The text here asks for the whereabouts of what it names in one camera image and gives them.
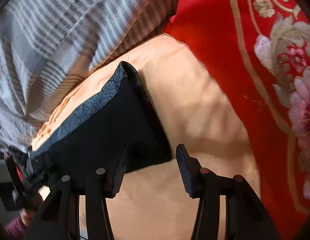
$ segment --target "black fabric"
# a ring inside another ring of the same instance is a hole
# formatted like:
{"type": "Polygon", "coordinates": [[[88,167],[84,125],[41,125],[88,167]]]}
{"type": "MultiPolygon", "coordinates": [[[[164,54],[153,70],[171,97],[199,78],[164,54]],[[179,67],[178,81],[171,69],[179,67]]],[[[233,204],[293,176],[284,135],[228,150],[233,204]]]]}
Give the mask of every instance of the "black fabric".
{"type": "MultiPolygon", "coordinates": [[[[119,68],[126,75],[115,96],[73,132],[32,159],[35,172],[55,167],[61,175],[71,176],[76,188],[83,189],[86,176],[98,168],[108,170],[124,147],[130,150],[127,172],[171,160],[167,137],[137,71],[127,62],[120,62],[119,68]]],[[[64,129],[64,123],[54,133],[64,129]]]]}

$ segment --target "red floral cloth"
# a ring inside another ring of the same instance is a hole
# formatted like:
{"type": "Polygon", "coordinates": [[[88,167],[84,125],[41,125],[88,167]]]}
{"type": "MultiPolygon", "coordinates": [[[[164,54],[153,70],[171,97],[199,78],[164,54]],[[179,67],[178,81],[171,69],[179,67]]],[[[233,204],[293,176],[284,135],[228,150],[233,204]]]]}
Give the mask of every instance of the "red floral cloth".
{"type": "Polygon", "coordinates": [[[283,239],[310,211],[310,25],[294,0],[179,0],[163,29],[205,63],[247,128],[283,239]]]}

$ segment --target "folded black cloth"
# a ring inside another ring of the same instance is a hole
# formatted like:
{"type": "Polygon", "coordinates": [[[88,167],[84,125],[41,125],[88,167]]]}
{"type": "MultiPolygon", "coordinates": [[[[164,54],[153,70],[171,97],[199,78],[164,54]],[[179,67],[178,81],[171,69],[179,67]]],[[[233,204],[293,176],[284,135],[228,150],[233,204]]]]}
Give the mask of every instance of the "folded black cloth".
{"type": "Polygon", "coordinates": [[[171,160],[171,149],[138,72],[120,62],[102,90],[78,106],[34,152],[34,173],[54,167],[78,189],[98,168],[108,169],[128,148],[127,172],[171,160]]]}

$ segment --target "person's hand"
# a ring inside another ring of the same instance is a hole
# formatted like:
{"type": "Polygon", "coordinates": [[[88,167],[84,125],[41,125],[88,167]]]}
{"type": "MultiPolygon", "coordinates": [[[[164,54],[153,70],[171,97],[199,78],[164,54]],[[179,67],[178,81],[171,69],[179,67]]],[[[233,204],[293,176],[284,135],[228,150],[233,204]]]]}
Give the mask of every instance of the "person's hand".
{"type": "Polygon", "coordinates": [[[20,211],[21,219],[24,225],[29,227],[32,222],[32,218],[36,216],[36,212],[33,210],[26,210],[25,208],[22,208],[20,211]]]}

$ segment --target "pink flower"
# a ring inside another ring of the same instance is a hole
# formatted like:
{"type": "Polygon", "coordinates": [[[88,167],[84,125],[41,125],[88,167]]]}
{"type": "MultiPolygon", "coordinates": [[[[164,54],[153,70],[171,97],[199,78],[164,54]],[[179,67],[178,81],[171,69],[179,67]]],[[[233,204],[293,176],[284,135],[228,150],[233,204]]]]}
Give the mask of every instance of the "pink flower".
{"type": "Polygon", "coordinates": [[[310,151],[310,67],[294,80],[296,91],[290,95],[289,119],[301,149],[310,151]]]}
{"type": "Polygon", "coordinates": [[[307,66],[307,62],[305,60],[305,52],[303,49],[290,48],[289,50],[289,63],[296,68],[297,72],[302,72],[304,68],[307,66]]]}

